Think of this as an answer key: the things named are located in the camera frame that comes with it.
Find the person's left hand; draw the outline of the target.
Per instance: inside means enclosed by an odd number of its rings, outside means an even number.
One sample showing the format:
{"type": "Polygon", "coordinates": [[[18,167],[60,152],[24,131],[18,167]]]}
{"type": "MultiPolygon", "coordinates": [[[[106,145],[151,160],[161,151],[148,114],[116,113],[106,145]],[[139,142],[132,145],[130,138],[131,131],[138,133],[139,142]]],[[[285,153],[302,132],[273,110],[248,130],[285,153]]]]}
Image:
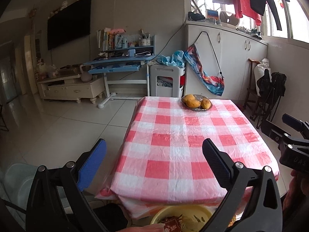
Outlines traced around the person's left hand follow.
{"type": "Polygon", "coordinates": [[[165,224],[152,224],[143,227],[128,227],[117,232],[164,232],[165,224]]]}

